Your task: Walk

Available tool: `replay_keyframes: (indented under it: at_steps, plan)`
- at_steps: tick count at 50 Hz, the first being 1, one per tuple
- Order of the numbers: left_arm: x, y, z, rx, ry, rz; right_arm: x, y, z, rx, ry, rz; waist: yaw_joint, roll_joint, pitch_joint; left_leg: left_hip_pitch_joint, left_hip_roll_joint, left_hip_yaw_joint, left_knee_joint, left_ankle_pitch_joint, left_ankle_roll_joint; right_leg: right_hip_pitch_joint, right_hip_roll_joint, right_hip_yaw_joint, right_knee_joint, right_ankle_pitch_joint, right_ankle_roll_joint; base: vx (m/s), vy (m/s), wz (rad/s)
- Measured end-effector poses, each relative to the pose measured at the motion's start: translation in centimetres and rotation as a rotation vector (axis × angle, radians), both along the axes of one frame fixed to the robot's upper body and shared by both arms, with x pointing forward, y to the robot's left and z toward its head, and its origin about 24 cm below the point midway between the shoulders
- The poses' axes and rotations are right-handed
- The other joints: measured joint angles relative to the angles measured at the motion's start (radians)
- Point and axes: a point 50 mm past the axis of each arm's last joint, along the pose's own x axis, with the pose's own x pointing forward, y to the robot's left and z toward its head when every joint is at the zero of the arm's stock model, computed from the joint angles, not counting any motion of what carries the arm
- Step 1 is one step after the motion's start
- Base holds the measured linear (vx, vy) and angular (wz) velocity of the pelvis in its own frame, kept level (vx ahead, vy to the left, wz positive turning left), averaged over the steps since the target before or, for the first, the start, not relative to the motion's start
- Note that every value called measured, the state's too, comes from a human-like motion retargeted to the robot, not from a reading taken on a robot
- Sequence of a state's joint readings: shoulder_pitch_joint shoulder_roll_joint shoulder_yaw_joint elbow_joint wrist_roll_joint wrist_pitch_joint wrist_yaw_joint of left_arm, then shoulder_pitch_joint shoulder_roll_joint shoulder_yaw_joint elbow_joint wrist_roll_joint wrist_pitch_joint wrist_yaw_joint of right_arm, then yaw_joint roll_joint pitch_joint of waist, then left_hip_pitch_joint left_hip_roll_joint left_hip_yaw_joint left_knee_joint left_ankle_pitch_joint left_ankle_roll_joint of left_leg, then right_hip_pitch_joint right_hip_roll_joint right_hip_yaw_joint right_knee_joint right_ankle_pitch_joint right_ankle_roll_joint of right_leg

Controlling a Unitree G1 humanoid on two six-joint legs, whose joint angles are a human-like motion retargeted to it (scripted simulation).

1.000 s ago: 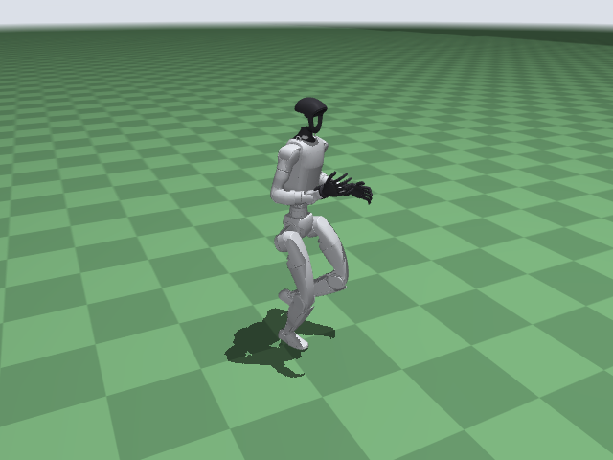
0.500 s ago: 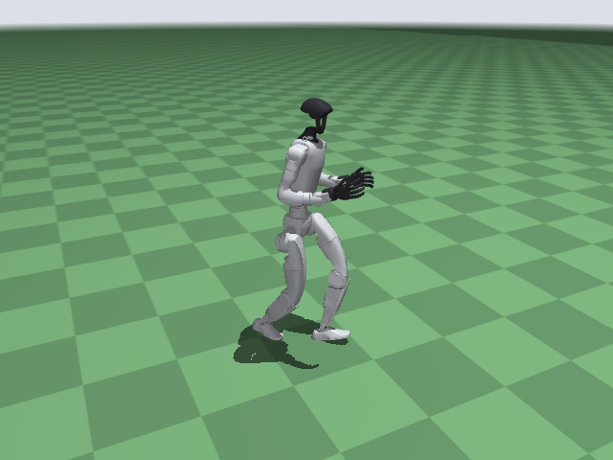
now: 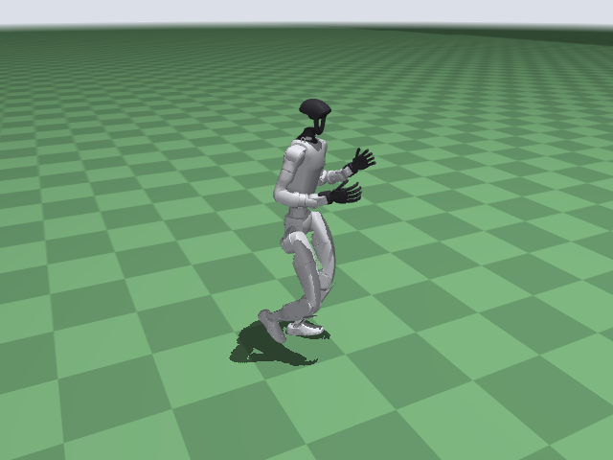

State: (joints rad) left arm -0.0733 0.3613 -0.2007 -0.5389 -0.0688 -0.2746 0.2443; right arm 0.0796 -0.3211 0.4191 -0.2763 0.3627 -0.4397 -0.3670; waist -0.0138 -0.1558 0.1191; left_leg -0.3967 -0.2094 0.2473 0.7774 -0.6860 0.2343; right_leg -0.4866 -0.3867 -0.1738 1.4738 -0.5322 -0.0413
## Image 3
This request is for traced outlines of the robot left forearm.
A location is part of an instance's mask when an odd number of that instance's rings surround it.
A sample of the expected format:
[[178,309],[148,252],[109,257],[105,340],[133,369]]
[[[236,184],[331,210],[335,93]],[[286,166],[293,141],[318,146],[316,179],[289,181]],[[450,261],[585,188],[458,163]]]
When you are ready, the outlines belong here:
[[345,181],[352,174],[351,169],[347,167],[344,170],[326,171],[325,179],[329,184],[335,184],[336,182]]

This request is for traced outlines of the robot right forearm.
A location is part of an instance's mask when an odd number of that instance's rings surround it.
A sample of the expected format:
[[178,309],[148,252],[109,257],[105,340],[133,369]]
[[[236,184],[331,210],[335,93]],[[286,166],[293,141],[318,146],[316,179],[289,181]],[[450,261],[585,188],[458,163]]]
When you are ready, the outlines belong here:
[[294,194],[287,191],[279,191],[276,195],[278,202],[283,205],[298,208],[298,207],[309,207],[311,209],[315,209],[319,206],[328,204],[327,197],[325,195],[318,196],[318,194],[299,194],[294,192]]

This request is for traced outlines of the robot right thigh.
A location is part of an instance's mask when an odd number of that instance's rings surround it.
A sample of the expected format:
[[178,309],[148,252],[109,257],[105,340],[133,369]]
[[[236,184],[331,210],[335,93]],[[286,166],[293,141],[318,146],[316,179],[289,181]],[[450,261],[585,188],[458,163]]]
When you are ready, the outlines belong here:
[[287,254],[295,253],[293,266],[305,293],[302,298],[313,307],[308,314],[312,315],[321,308],[321,286],[318,265],[307,236],[292,225],[286,229],[281,247]]

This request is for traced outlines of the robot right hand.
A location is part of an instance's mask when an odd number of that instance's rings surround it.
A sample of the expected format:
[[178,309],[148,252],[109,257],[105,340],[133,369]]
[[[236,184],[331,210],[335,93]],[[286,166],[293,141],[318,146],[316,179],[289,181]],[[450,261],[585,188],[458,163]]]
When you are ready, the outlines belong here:
[[[361,198],[361,193],[362,193],[360,191],[361,186],[358,189],[351,191],[358,185],[358,182],[356,182],[354,185],[350,186],[349,188],[346,188],[346,189],[342,188],[348,182],[349,180],[347,179],[343,183],[341,183],[336,189],[332,190],[332,192],[331,191],[320,192],[318,196],[326,196],[328,204],[332,204],[333,201],[336,203],[341,203],[341,204],[356,202]],[[358,194],[355,194],[358,191],[360,192]],[[354,199],[351,199],[351,198],[354,198]]]

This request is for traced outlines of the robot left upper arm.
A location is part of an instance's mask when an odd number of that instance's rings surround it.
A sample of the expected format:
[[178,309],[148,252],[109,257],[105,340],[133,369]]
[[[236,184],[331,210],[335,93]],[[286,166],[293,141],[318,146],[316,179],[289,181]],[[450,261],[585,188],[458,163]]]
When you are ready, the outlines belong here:
[[318,184],[317,184],[318,186],[323,186],[327,182],[326,179],[325,179],[326,171],[324,171],[324,167],[326,165],[326,151],[327,151],[327,148],[328,148],[328,143],[327,143],[326,140],[322,140],[322,141],[323,141],[324,146],[325,146],[325,158],[324,158],[324,165],[322,167],[322,170],[321,170],[321,173],[320,173],[320,177],[319,177],[319,180],[318,180]]

